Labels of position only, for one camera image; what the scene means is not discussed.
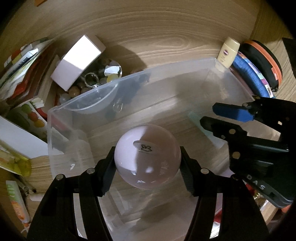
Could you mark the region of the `white glossy ball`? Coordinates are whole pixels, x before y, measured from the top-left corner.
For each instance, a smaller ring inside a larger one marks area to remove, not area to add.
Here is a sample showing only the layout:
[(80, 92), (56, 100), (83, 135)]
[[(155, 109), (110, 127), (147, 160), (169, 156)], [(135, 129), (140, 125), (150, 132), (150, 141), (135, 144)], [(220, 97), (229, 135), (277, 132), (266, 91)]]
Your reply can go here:
[(140, 125), (118, 140), (114, 161), (123, 180), (139, 189), (154, 189), (170, 182), (181, 164), (181, 148), (165, 128)]

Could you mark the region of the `blue pencil pouch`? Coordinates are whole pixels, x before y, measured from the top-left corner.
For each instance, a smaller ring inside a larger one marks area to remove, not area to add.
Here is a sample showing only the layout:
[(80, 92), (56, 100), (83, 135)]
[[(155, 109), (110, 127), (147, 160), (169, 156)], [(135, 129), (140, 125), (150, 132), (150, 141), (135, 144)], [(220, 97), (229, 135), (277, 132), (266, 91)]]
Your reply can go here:
[(266, 78), (243, 53), (238, 51), (232, 66), (254, 95), (274, 98), (273, 91)]

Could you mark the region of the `black orange zip case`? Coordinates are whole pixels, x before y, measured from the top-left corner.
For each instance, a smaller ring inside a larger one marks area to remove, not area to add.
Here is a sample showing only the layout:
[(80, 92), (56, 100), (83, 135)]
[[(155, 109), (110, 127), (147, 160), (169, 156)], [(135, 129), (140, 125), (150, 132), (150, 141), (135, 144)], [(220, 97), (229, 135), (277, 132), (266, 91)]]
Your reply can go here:
[(271, 90), (277, 92), (282, 82), (282, 68), (266, 45), (257, 40), (247, 40), (240, 45), (239, 51), (262, 73)]

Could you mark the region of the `cream sunscreen bottle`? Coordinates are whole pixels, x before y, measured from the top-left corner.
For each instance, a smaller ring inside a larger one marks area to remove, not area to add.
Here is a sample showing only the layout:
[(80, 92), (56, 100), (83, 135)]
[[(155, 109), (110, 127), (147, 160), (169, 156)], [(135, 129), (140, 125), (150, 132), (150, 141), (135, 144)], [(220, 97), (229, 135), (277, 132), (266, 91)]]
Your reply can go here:
[(226, 68), (229, 68), (235, 60), (240, 43), (231, 37), (227, 37), (223, 43), (217, 60)]

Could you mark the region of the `white paper sheet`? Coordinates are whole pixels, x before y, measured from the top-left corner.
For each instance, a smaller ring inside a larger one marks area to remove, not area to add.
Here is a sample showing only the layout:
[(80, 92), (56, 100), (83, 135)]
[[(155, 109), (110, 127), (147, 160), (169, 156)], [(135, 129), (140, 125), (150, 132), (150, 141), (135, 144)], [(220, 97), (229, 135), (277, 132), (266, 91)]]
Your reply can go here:
[(48, 145), (1, 116), (1, 143), (32, 159), (48, 156)]

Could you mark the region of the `clear plastic storage bin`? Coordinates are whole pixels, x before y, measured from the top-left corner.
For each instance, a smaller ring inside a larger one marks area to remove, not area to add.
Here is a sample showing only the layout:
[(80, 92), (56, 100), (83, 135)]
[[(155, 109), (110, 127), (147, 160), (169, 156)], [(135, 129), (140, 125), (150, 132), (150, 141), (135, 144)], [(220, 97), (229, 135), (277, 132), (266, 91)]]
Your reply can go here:
[[(214, 59), (195, 60), (147, 69), (115, 83), (114, 101), (100, 112), (69, 111), (64, 108), (68, 102), (50, 110), (53, 176), (80, 175), (105, 158), (124, 133), (144, 124), (165, 128), (202, 167), (231, 176), (227, 143), (199, 123), (203, 116), (214, 116), (216, 102), (241, 105), (252, 100), (229, 70), (219, 71)], [(116, 174), (99, 202), (114, 240), (183, 240), (197, 199), (180, 174), (152, 190), (134, 188)]]

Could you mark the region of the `clear plastic bowl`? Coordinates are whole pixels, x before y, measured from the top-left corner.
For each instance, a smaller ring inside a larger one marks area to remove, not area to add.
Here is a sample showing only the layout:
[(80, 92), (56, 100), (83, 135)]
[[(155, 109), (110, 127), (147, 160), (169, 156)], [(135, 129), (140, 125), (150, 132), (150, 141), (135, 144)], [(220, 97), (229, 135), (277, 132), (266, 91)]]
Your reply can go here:
[(73, 101), (68, 102), (64, 108), (79, 114), (100, 112), (114, 101), (118, 88), (118, 83), (113, 83), (89, 90), (82, 94), (81, 97), (77, 97)]

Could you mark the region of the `pile of beads and keyring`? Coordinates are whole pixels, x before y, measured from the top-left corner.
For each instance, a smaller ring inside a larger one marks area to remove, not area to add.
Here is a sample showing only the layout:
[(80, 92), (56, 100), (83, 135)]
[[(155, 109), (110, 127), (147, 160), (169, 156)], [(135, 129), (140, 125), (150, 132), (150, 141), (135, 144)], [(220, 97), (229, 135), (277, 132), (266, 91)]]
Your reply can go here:
[(106, 57), (97, 58), (82, 72), (67, 91), (57, 90), (56, 104), (63, 104), (89, 90), (121, 77), (122, 67), (118, 62)]

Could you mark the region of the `stack of books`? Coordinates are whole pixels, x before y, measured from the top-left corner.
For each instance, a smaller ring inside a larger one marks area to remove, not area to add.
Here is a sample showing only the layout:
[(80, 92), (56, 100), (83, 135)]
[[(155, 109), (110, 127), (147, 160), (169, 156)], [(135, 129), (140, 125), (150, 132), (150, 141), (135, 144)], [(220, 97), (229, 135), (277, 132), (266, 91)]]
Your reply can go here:
[(57, 85), (51, 75), (60, 58), (53, 40), (36, 45), (22, 66), (1, 74), (1, 116), (47, 141), (47, 113), (57, 105)]

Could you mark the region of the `small white cardboard box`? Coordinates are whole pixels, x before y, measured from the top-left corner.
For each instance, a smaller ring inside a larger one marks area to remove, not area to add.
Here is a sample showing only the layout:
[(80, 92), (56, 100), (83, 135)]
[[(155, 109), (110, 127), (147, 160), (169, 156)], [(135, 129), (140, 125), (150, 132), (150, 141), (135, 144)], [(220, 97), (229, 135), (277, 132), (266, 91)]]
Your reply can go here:
[(83, 35), (61, 59), (51, 75), (52, 80), (68, 91), (82, 72), (105, 49), (105, 45), (96, 35)]

